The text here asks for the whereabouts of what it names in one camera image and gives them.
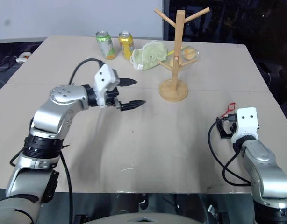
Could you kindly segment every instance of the can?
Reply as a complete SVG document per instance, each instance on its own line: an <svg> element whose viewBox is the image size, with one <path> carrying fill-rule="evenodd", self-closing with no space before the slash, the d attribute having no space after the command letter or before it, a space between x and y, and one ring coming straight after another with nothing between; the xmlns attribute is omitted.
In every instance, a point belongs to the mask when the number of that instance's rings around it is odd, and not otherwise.
<svg viewBox="0 0 287 224"><path fill-rule="evenodd" d="M96 33L96 40L99 44L103 57L106 59L115 58L115 49L111 41L111 37L108 32L102 30Z"/></svg>
<svg viewBox="0 0 287 224"><path fill-rule="evenodd" d="M128 31L120 32L119 42L122 48L124 58L129 60L134 50L133 37L131 33Z"/></svg>

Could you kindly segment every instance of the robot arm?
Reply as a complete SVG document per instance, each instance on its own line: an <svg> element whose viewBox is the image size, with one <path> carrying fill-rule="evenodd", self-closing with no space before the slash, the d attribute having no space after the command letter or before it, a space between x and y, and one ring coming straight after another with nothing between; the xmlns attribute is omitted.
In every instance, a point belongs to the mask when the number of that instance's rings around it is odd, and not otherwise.
<svg viewBox="0 0 287 224"><path fill-rule="evenodd" d="M255 221L258 224L287 223L287 177L277 165L274 153L258 140L258 118L254 107L238 109L231 137L239 149L244 167L251 177Z"/></svg>
<svg viewBox="0 0 287 224"><path fill-rule="evenodd" d="M50 92L48 101L35 113L29 135L0 201L0 224L30 224L38 218L42 203L54 195L59 173L53 170L59 160L64 138L74 116L90 106L115 106L121 111L134 109L145 101L122 104L117 86L136 83L120 79L115 70L104 64L95 75L95 84L60 85Z"/></svg>

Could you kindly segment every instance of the black cable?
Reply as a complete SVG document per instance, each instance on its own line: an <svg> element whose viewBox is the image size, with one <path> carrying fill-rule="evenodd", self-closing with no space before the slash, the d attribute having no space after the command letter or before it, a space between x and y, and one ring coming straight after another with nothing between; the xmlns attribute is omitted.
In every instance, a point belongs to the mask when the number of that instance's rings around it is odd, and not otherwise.
<svg viewBox="0 0 287 224"><path fill-rule="evenodd" d="M30 120L30 123L29 123L29 130L31 128L31 124L33 122L33 118ZM19 151L17 152L16 155L13 156L13 158L9 161L9 164L11 164L11 166L15 167L16 164L14 164L14 160L20 155L20 153L24 150L24 147Z"/></svg>
<svg viewBox="0 0 287 224"><path fill-rule="evenodd" d="M69 187L69 224L73 223L73 192L72 192L72 183L71 183L71 178L70 178L70 173L69 173L69 169L67 167L67 164L65 162L65 158L63 153L60 151L59 153L60 155L60 159L64 165L64 169L65 169L65 174L67 176L67 180L68 180L68 187Z"/></svg>
<svg viewBox="0 0 287 224"><path fill-rule="evenodd" d="M0 72L5 72L11 67L16 64L16 57L15 56L7 56L6 58L3 59L3 61L0 63Z"/></svg>
<svg viewBox="0 0 287 224"><path fill-rule="evenodd" d="M238 186L238 187L247 187L250 186L250 183L232 183L230 182L227 177L226 177L226 169L229 166L229 164L240 154L240 150L237 150L237 152L235 153L235 155L233 155L233 157L226 163L226 165L224 166L224 168L222 169L222 177L224 179L225 182L227 182L230 185L233 186Z"/></svg>
<svg viewBox="0 0 287 224"><path fill-rule="evenodd" d="M169 200L167 200L166 198L163 197L163 195L161 195L162 199L165 200L167 203L169 203L171 206L175 207L175 205L170 202Z"/></svg>
<svg viewBox="0 0 287 224"><path fill-rule="evenodd" d="M20 153L24 150L24 148L22 148L19 152L17 152L16 155L13 156L13 158L9 161L9 164L11 164L13 167L16 166L16 164L14 164L14 160L20 155Z"/></svg>
<svg viewBox="0 0 287 224"><path fill-rule="evenodd" d="M177 203L177 195L174 195L174 202L175 204L173 204L172 202L170 202L169 200L167 200L166 198L163 197L163 195L161 194L161 197L163 200L165 200L167 203L169 203L171 206L173 206L175 208L175 212L177 215L181 215L181 209L180 207L178 208L178 203Z"/></svg>
<svg viewBox="0 0 287 224"><path fill-rule="evenodd" d="M211 131L212 131L213 127L214 127L219 121L221 121L221 120L223 120L223 118L217 119L217 120L211 125L211 127L209 128L209 132L208 132L208 144L209 144L210 151L211 151L213 157L215 158L215 160L219 163L219 165L221 165L223 168L225 168L225 165L223 165L223 163L220 162L220 160L219 160L219 159L217 158L217 156L215 155L214 150L213 150L212 145L211 145L211 141L210 141L210 135L211 135ZM247 186L250 186L250 185L251 185L251 182L250 182L250 181L248 181L248 180L244 179L243 177L241 177L241 176L235 174L234 172L230 171L228 168L225 168L225 170L228 171L228 172L229 172L230 174L232 174L233 176L237 177L238 179L240 179L240 180L246 182L246 183L248 184Z"/></svg>
<svg viewBox="0 0 287 224"><path fill-rule="evenodd" d="M98 62L98 63L99 63L99 68L101 68L101 67L104 65L104 62L103 62L103 61L101 61L101 60L99 60L99 59L96 59L96 58L88 58L88 59L86 59L86 60L80 62L80 63L77 65L77 67L74 69L73 73L72 73L72 76L71 76L70 81L69 81L69 85L72 84L72 81L73 81L73 79L74 79L74 76L75 76L77 70L81 67L81 65L85 64L86 62L90 62L90 61Z"/></svg>

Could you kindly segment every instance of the white wall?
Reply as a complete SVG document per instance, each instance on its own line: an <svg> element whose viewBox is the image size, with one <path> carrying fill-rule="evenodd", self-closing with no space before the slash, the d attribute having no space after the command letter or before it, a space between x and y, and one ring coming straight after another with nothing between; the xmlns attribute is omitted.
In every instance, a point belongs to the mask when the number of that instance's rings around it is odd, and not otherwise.
<svg viewBox="0 0 287 224"><path fill-rule="evenodd" d="M99 30L162 38L162 19L154 8L162 10L162 0L0 0L0 40Z"/></svg>

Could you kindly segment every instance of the plastic bag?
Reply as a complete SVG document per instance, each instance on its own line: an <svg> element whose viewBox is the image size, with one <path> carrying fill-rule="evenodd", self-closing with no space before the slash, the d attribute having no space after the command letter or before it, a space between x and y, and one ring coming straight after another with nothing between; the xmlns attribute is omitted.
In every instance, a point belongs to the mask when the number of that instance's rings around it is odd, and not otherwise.
<svg viewBox="0 0 287 224"><path fill-rule="evenodd" d="M130 62L136 70L143 71L158 65L166 59L167 49L162 42L151 41L141 49L134 49Z"/></svg>

